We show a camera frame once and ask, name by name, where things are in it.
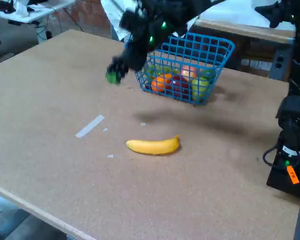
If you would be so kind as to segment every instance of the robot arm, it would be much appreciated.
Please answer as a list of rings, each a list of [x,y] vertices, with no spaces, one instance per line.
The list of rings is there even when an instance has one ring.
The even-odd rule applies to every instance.
[[[139,0],[135,12],[126,11],[120,27],[131,33],[132,40],[121,56],[114,57],[107,68],[109,82],[119,84],[129,69],[140,71],[146,63],[148,52],[160,46],[177,32],[187,32],[187,22],[208,8],[225,0]]]

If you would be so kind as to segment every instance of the red apple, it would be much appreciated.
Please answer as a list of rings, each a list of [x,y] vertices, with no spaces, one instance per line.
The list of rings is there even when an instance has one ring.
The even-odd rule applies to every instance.
[[[166,93],[176,98],[189,99],[190,89],[191,85],[184,77],[175,75],[172,78],[171,89],[166,90]]]
[[[185,80],[191,82],[193,78],[198,77],[198,69],[194,66],[185,65],[181,69],[181,75]]]

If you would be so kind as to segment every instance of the yellow banana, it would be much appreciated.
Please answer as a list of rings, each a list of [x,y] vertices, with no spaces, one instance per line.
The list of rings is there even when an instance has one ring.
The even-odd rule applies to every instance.
[[[179,148],[179,136],[163,141],[129,140],[126,145],[132,151],[141,154],[161,155],[173,153]]]

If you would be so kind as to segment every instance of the orange label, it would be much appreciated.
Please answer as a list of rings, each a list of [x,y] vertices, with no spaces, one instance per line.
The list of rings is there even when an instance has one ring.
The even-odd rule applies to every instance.
[[[296,172],[295,172],[295,170],[294,170],[294,168],[292,166],[287,166],[286,170],[288,171],[288,174],[289,174],[289,176],[290,176],[291,181],[292,181],[293,184],[300,183],[300,181],[299,181],[299,179],[297,177],[297,174],[296,174]]]

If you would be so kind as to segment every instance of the wire basket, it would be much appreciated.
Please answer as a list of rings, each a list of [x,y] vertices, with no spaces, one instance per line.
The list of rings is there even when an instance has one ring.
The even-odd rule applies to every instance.
[[[135,75],[145,92],[204,104],[234,49],[233,42],[220,37],[191,32],[185,38],[171,36],[148,54]]]

